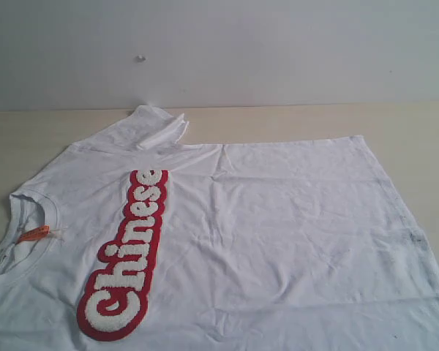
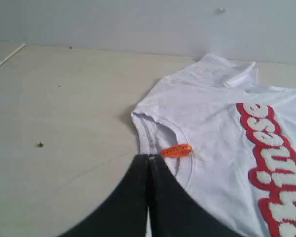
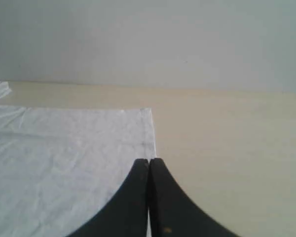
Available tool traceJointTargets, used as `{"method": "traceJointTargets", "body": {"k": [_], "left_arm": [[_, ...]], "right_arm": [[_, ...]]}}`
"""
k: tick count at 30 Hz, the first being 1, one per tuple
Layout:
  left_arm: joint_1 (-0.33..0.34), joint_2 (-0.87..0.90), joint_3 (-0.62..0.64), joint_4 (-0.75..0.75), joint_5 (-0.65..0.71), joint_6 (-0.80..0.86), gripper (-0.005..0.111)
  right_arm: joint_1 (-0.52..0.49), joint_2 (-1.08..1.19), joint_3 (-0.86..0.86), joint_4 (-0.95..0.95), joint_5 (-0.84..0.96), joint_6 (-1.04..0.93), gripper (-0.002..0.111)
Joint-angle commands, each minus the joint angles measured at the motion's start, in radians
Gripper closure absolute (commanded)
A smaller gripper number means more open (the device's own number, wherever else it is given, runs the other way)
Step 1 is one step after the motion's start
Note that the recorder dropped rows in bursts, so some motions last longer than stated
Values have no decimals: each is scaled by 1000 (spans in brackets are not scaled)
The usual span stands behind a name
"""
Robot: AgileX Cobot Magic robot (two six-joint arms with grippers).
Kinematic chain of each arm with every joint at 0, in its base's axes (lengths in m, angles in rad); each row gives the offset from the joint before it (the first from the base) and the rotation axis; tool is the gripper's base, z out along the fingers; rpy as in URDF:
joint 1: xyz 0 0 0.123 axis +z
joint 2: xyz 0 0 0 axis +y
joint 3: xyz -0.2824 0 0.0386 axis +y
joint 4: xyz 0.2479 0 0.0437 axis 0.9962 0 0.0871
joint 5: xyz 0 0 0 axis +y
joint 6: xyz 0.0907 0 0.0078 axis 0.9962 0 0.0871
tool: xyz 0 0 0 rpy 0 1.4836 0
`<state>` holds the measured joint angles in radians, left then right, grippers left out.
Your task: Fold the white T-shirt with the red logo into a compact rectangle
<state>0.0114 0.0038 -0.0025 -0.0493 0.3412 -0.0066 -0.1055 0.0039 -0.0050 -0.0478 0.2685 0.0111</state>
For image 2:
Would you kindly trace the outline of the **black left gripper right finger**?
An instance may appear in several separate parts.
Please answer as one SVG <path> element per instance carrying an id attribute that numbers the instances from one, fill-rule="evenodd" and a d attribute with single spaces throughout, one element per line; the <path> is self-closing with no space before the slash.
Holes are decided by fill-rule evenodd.
<path id="1" fill-rule="evenodd" d="M 173 176 L 160 155 L 148 157 L 153 237 L 239 237 L 200 207 Z"/>

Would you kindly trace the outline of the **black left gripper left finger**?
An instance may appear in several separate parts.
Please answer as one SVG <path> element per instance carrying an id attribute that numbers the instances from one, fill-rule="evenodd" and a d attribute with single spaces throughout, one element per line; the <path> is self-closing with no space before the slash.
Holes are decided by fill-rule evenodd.
<path id="1" fill-rule="evenodd" d="M 147 229 L 148 155 L 134 156 L 113 192 L 62 237 L 144 237 Z"/>

